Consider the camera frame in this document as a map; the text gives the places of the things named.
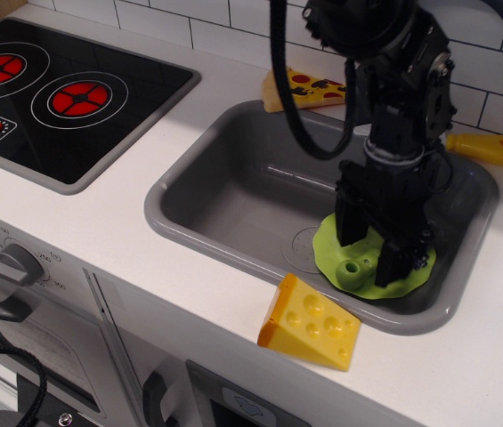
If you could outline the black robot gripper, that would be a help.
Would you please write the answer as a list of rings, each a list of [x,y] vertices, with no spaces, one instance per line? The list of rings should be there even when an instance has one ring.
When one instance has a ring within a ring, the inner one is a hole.
[[[434,232],[425,203],[447,190],[453,165],[441,149],[412,168],[393,168],[365,159],[364,165],[344,160],[337,183],[337,239],[352,245],[374,228],[384,240],[377,261],[375,285],[387,287],[426,265]]]

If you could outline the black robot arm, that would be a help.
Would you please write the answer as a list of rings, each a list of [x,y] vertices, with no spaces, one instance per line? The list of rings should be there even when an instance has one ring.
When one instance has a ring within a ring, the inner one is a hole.
[[[448,40],[414,1],[311,1],[304,17],[345,56],[348,110],[364,104],[370,114],[364,164],[339,166],[337,238],[348,246],[379,234],[375,282],[385,287],[425,266],[434,232],[424,207],[452,184],[441,143],[455,111]]]

